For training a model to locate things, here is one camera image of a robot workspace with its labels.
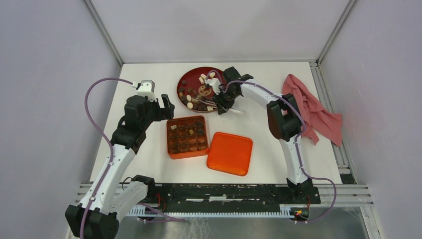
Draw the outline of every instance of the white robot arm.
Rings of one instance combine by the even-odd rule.
[[[138,94],[127,99],[124,116],[112,135],[113,159],[108,156],[79,205],[69,205],[66,210],[66,220],[76,237],[80,237],[81,225],[84,225],[85,239],[114,238],[119,222],[134,205],[150,196],[148,186],[155,183],[152,178],[136,175],[126,190],[114,197],[126,168],[146,139],[148,127],[154,121],[169,120],[174,116],[174,105],[167,95],[161,95],[164,108],[160,108],[153,81],[133,83],[132,86]]]
[[[224,78],[228,85],[219,85],[218,91],[215,91],[213,101],[217,105],[218,114],[226,113],[234,104],[234,100],[238,96],[251,98],[260,106],[267,110],[268,126],[272,135],[279,140],[286,159],[289,187],[294,194],[301,194],[306,188],[312,187],[312,181],[302,171],[307,172],[306,165],[302,162],[300,165],[299,155],[296,150],[296,144],[301,149],[301,137],[297,135],[301,132],[301,122],[299,118],[284,103],[288,102],[295,107],[297,111],[297,103],[292,94],[282,95],[273,93],[262,88],[256,87],[258,82],[252,76],[246,74],[241,76],[234,67],[230,67],[223,72]]]

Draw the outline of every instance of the purple cable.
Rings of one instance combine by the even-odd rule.
[[[145,223],[168,223],[168,222],[182,222],[182,223],[184,223],[184,222],[186,222],[186,220],[185,220],[185,219],[173,218],[173,217],[171,217],[171,216],[169,216],[169,215],[166,215],[166,214],[162,213],[162,211],[160,211],[160,210],[157,210],[157,209],[153,208],[152,206],[150,206],[150,205],[148,205],[148,204],[145,204],[145,203],[141,203],[141,202],[139,202],[139,203],[138,203],[138,205],[141,205],[141,206],[144,206],[144,207],[146,207],[146,208],[149,208],[151,211],[153,211],[153,212],[155,212],[155,213],[157,213],[157,214],[159,214],[159,215],[162,215],[162,216],[163,216],[163,217],[165,217],[165,218],[168,218],[168,220],[160,220],[160,221],[145,221]]]
[[[95,121],[92,119],[90,111],[88,109],[88,96],[90,95],[91,90],[94,88],[94,86],[98,85],[99,83],[103,82],[103,81],[122,81],[128,84],[132,85],[132,82],[127,81],[127,80],[123,80],[120,78],[104,78],[101,80],[98,80],[96,82],[94,82],[88,89],[87,93],[85,94],[85,112],[87,113],[88,119],[90,120],[91,124],[94,126],[94,128],[100,132],[101,136],[105,139],[105,141],[107,142],[108,146],[110,147],[110,159],[108,160],[108,162],[113,162],[113,158],[114,158],[114,149],[113,149],[113,145],[111,144],[110,140],[108,139],[108,137],[106,136],[106,134],[100,129],[100,127],[98,127],[98,125],[95,123]],[[107,167],[104,170],[104,173],[101,175],[97,185],[95,186],[93,192],[92,192],[92,196],[91,197],[95,197],[95,195],[97,194],[98,189],[101,186],[101,183],[103,182],[108,170],[110,169],[110,164],[107,165]],[[80,239],[84,239],[84,229],[85,229],[85,221],[87,220],[87,215],[88,215],[88,211],[91,207],[92,201],[91,199],[89,199],[87,206],[85,208],[84,211],[84,215],[82,216],[82,221],[81,221],[81,230],[79,231],[79,238]]]
[[[299,159],[299,165],[300,165],[300,167],[301,167],[301,170],[302,170],[302,172],[303,172],[303,174],[305,175],[305,176],[307,176],[308,178],[310,178],[310,179],[314,179],[314,180],[325,180],[325,181],[328,181],[328,182],[330,182],[331,184],[332,184],[332,186],[333,186],[333,188],[334,188],[334,198],[333,198],[333,200],[332,200],[332,203],[331,203],[331,206],[328,208],[328,210],[324,213],[324,214],[322,214],[321,216],[319,216],[319,217],[316,217],[316,218],[314,218],[314,219],[311,219],[311,220],[308,220],[308,221],[306,221],[306,222],[303,222],[303,223],[308,223],[308,222],[313,222],[313,221],[316,221],[316,220],[319,220],[319,219],[322,219],[323,217],[325,217],[331,210],[332,210],[332,208],[334,207],[334,204],[335,204],[335,200],[337,199],[337,187],[335,186],[335,183],[331,180],[331,179],[329,179],[329,178],[316,178],[316,177],[312,177],[312,176],[310,176],[309,174],[307,174],[306,173],[306,171],[303,169],[303,162],[302,162],[302,157],[301,157],[301,153],[300,153],[300,150],[299,150],[299,144],[297,144],[297,142],[298,142],[298,138],[299,138],[299,136],[301,136],[304,132],[305,132],[305,129],[306,129],[306,125],[305,125],[305,121],[303,120],[303,118],[301,117],[301,115],[299,114],[299,112],[288,102],[288,101],[286,101],[285,99],[283,99],[283,97],[280,97],[280,96],[277,96],[277,95],[275,95],[273,92],[271,92],[270,90],[268,90],[267,88],[265,88],[265,87],[263,87],[263,86],[260,86],[260,85],[258,85],[258,84],[256,84],[256,83],[252,83],[252,82],[245,82],[245,81],[230,81],[228,84],[227,84],[227,86],[226,86],[226,88],[224,89],[224,93],[226,93],[227,92],[227,90],[228,90],[228,86],[229,85],[231,85],[231,84],[233,84],[233,83],[241,83],[241,84],[247,84],[247,85],[253,85],[253,86],[256,86],[256,87],[258,87],[258,88],[260,88],[260,89],[262,89],[263,91],[265,91],[265,92],[267,92],[267,93],[269,93],[270,95],[272,95],[272,96],[274,96],[274,97],[276,97],[276,98],[278,98],[278,99],[280,99],[281,101],[283,101],[285,104],[287,104],[287,106],[296,114],[296,116],[299,118],[299,120],[301,121],[301,123],[302,123],[302,126],[303,126],[303,129],[302,129],[302,131],[300,132],[300,133],[298,133],[298,135],[296,135],[296,137],[295,137],[295,145],[296,145],[296,152],[297,152],[297,154],[298,154],[298,159]]]
[[[216,70],[210,70],[210,72],[208,72],[207,77],[206,77],[205,79],[208,79],[208,77],[210,76],[210,74],[211,74],[212,72],[214,72],[214,73],[216,73],[216,74],[217,74],[217,76],[218,76],[218,80],[220,80],[220,84],[223,84],[223,82],[222,82],[222,78],[221,78],[221,76],[220,76],[220,73],[219,73],[218,71],[216,71]]]

